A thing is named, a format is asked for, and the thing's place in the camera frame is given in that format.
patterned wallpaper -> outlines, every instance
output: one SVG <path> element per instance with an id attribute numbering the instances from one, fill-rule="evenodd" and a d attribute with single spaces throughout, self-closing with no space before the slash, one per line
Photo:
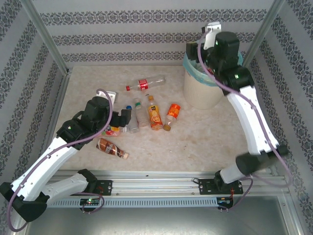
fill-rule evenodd
<path id="1" fill-rule="evenodd" d="M 273 0 L 33 1 L 69 67 L 181 65 L 206 22 L 237 33 L 247 51 Z"/>
<path id="2" fill-rule="evenodd" d="M 18 0 L 0 0 L 0 183 L 40 156 L 62 74 Z M 6 231 L 0 197 L 0 234 Z"/>
<path id="3" fill-rule="evenodd" d="M 290 188 L 305 234 L 313 234 L 313 0 L 288 0 L 250 64 L 263 108 L 288 146 Z"/>

striped wall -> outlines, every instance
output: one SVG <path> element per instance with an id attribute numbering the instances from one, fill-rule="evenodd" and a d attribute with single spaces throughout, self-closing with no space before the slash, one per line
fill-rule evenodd
<path id="1" fill-rule="evenodd" d="M 250 64 L 267 120 L 293 174 L 304 234 L 313 234 L 313 0 L 287 0 Z"/>
<path id="2" fill-rule="evenodd" d="M 0 183 L 39 157 L 62 74 L 18 0 L 0 0 Z M 0 234 L 6 231 L 0 197 Z"/>
<path id="3" fill-rule="evenodd" d="M 33 1 L 60 53 L 74 65 L 181 65 L 207 22 L 236 32 L 247 51 L 273 0 Z"/>

table surface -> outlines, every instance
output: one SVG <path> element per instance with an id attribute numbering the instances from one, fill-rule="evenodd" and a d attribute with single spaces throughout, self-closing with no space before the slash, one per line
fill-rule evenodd
<path id="1" fill-rule="evenodd" d="M 107 139 L 130 154 L 127 160 L 101 152 L 98 139 L 86 144 L 61 169 L 122 171 L 217 171 L 234 163 L 237 155 L 247 152 L 239 119 L 225 97 L 210 110 L 199 110 L 183 96 L 183 66 L 75 66 L 56 125 L 84 110 L 98 88 L 118 92 L 114 110 L 134 105 L 141 98 L 146 107 L 146 94 L 154 96 L 165 119 L 171 103 L 178 102 L 181 111 L 170 132 L 153 131 L 150 126 L 136 134 L 122 133 Z M 166 84 L 144 92 L 125 90 L 129 80 L 164 74 Z"/>

